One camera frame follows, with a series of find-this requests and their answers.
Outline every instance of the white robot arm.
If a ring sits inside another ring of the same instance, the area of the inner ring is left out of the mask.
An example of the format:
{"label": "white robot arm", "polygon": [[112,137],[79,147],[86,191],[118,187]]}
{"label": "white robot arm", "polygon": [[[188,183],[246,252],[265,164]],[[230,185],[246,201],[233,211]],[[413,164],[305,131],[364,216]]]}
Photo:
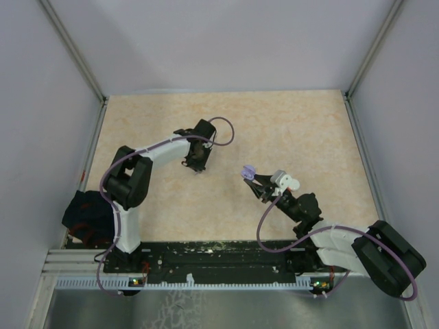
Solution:
{"label": "white robot arm", "polygon": [[139,235],[139,205],[147,196],[151,173],[168,162],[184,158],[182,164],[196,172],[205,170],[212,150],[211,140],[216,135],[215,127],[208,121],[200,120],[193,129],[177,130],[169,138],[154,145],[131,149],[120,147],[113,160],[135,154],[118,164],[104,180],[107,195],[115,203],[115,227],[118,227],[117,213],[120,214],[120,236],[115,252],[122,258],[129,258],[141,243]]}

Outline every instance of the gray wall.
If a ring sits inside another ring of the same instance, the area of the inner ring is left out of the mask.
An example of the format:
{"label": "gray wall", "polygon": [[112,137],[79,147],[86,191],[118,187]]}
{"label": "gray wall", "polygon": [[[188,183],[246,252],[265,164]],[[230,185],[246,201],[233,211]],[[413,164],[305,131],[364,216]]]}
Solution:
{"label": "gray wall", "polygon": [[[407,1],[354,105],[393,223],[427,260],[439,303],[439,1]],[[439,324],[439,314],[434,313]]]}
{"label": "gray wall", "polygon": [[22,328],[99,102],[36,1],[0,10],[0,327]]}
{"label": "gray wall", "polygon": [[107,95],[346,90],[391,0],[51,0]]}

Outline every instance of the marble-pattern surface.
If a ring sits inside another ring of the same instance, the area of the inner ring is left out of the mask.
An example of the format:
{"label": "marble-pattern surface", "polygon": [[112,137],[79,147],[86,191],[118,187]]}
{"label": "marble-pattern surface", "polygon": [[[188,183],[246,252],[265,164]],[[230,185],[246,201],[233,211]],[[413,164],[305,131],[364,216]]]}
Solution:
{"label": "marble-pattern surface", "polygon": [[[329,221],[366,226],[377,220],[339,90],[112,96],[88,189],[98,188],[120,146],[148,146],[216,116],[233,122],[235,141],[214,147],[202,174],[180,161],[153,172],[140,209],[144,241],[255,239],[267,205],[242,181],[246,164],[264,175],[277,169],[292,174],[301,183],[295,195],[314,192]],[[227,124],[213,123],[217,141],[227,141]],[[261,236],[290,239],[294,225],[274,209]]]}

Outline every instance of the metal panel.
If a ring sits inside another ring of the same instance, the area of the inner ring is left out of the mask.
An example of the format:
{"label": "metal panel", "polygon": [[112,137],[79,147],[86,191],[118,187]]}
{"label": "metal panel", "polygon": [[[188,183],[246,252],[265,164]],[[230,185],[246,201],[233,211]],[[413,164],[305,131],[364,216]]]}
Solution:
{"label": "metal panel", "polygon": [[106,95],[346,90],[392,1],[51,0]]}
{"label": "metal panel", "polygon": [[37,1],[41,4],[41,8],[47,15],[49,22],[53,25],[54,29],[58,33],[61,41],[64,43],[66,47],[66,50],[70,54],[72,61],[76,64],[77,68],[79,69],[80,73],[84,77],[87,84],[93,90],[96,97],[100,101],[104,101],[104,95],[102,94],[102,90],[101,87],[99,86],[99,83],[96,81],[95,76],[93,75],[90,68],[88,67],[88,64],[86,63],[86,60],[82,57],[81,53],[78,50],[78,47],[76,47],[74,41],[71,39],[69,33],[67,32],[61,20],[59,19],[52,4],[49,2],[49,0],[37,0]]}
{"label": "metal panel", "polygon": [[407,1],[352,100],[388,221],[427,261],[416,328],[439,324],[423,301],[439,301],[438,15],[437,0]]}
{"label": "metal panel", "polygon": [[403,305],[369,280],[349,278],[326,299],[290,291],[144,291],[109,298],[101,291],[55,290],[46,329],[63,328],[410,328]]}
{"label": "metal panel", "polygon": [[0,318],[22,328],[100,103],[36,1],[0,11]]}

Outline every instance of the purple cable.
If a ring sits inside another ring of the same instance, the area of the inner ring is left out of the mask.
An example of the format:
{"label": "purple cable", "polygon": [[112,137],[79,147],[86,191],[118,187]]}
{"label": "purple cable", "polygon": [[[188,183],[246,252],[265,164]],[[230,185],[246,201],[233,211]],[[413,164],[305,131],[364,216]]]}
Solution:
{"label": "purple cable", "polygon": [[215,120],[215,119],[222,119],[225,120],[229,125],[230,128],[232,130],[232,137],[230,138],[230,140],[227,143],[217,143],[215,141],[210,141],[208,138],[205,137],[201,137],[201,136],[196,136],[196,135],[189,135],[189,136],[179,136],[179,137],[175,137],[175,138],[171,138],[171,139],[167,139],[166,141],[161,141],[155,145],[152,145],[150,147],[148,147],[147,149],[141,149],[138,151],[135,151],[131,154],[128,154],[127,156],[124,156],[123,158],[118,159],[118,161],[116,161],[115,163],[113,163],[110,168],[107,169],[107,171],[104,173],[104,175],[101,178],[101,181],[99,183],[99,191],[101,193],[102,198],[104,198],[105,201],[107,201],[112,208],[115,210],[116,213],[116,218],[117,218],[117,231],[116,231],[116,235],[115,235],[115,239],[112,243],[112,245],[110,247],[108,247],[108,249],[104,252],[104,255],[102,255],[101,259],[99,260],[99,264],[97,266],[97,271],[96,271],[96,281],[97,281],[97,285],[98,287],[105,292],[107,295],[110,296],[118,296],[121,295],[120,292],[118,292],[117,294],[114,293],[110,293],[108,292],[101,283],[101,278],[100,278],[100,271],[102,268],[102,265],[104,264],[104,261],[106,259],[106,257],[108,256],[109,253],[111,253],[111,251],[116,247],[117,242],[119,242],[119,238],[121,235],[121,214],[119,211],[119,208],[116,206],[116,204],[105,194],[104,192],[104,182],[105,179],[107,178],[107,176],[110,174],[110,172],[119,164],[121,164],[123,161],[132,158],[133,156],[137,156],[139,154],[143,154],[145,152],[149,152],[152,151],[153,149],[156,149],[157,147],[166,145],[168,143],[172,143],[173,141],[181,141],[182,139],[189,139],[189,138],[196,138],[196,139],[200,139],[201,141],[207,142],[207,143],[211,143],[212,145],[216,145],[216,146],[227,146],[229,144],[231,144],[233,142],[233,140],[235,139],[235,129],[233,127],[233,124],[226,118],[223,117],[214,117],[212,119],[209,120],[209,122]]}
{"label": "purple cable", "polygon": [[264,249],[266,252],[271,252],[271,253],[279,253],[279,252],[286,252],[287,250],[290,250],[291,248],[296,247],[299,243],[302,243],[303,241],[305,241],[306,239],[308,239],[310,236],[313,236],[317,233],[320,232],[324,232],[327,230],[344,230],[344,231],[349,231],[349,232],[354,232],[357,233],[359,235],[362,235],[366,238],[368,238],[369,240],[371,240],[373,243],[376,243],[379,247],[381,247],[382,249],[384,249],[387,253],[389,253],[389,255],[391,255],[391,257],[393,257],[393,259],[395,259],[395,261],[399,264],[399,266],[401,266],[401,268],[404,270],[405,274],[407,274],[407,277],[410,279],[410,283],[412,284],[413,287],[413,293],[410,297],[400,297],[400,300],[403,300],[405,302],[410,302],[412,300],[415,300],[416,297],[418,296],[418,285],[416,284],[416,281],[412,275],[412,272],[410,272],[409,268],[407,267],[406,264],[404,264],[404,262],[399,258],[398,255],[396,255],[387,245],[385,245],[384,243],[382,243],[380,240],[376,239],[375,237],[362,232],[360,230],[357,230],[355,228],[350,228],[348,226],[341,226],[341,225],[336,225],[336,226],[326,226],[324,228],[318,228],[317,230],[314,230],[313,232],[301,237],[300,239],[298,239],[296,242],[293,242],[291,245],[288,245],[287,247],[284,248],[280,248],[280,249],[270,249],[267,248],[266,246],[264,246],[262,244],[261,241],[261,228],[262,228],[262,224],[265,221],[265,218],[267,217],[268,213],[271,211],[271,209],[273,209],[273,207],[276,205],[276,203],[279,201],[279,199],[282,197],[282,195],[279,195],[276,197],[276,199],[268,206],[267,210],[263,213],[261,220],[259,221],[258,224],[258,228],[256,231],[256,239],[258,241],[259,247],[261,247],[262,249]]}

